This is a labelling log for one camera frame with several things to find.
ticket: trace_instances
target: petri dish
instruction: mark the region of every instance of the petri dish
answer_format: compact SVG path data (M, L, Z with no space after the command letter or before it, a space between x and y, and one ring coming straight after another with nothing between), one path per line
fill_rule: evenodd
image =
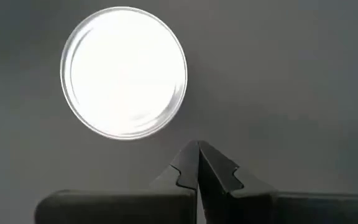
M176 115L187 66L175 34L159 18L112 7L83 20L62 53L60 78L77 118L107 138L150 136Z

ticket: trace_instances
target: gray background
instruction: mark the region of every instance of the gray background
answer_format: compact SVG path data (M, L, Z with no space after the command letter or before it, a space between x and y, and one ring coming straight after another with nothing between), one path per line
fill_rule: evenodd
M86 16L134 6L176 33L183 106L133 142L91 132L63 97L63 45ZM0 223L60 189L146 187L204 139L280 190L358 194L358 1L0 0Z

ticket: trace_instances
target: gray surface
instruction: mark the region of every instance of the gray surface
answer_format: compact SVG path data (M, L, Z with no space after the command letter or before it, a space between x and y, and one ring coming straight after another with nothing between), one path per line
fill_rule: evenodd
M59 79L71 30L120 5L188 59L177 117L134 142L82 125ZM280 190L358 193L358 1L0 0L0 223L32 223L58 189L146 187L196 138Z

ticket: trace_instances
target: white liquid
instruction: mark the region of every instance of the white liquid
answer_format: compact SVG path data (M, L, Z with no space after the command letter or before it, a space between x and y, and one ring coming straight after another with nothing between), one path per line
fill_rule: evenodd
M71 64L77 112L107 134L153 125L186 74L172 33L153 17L130 10L102 14L86 26L92 29Z

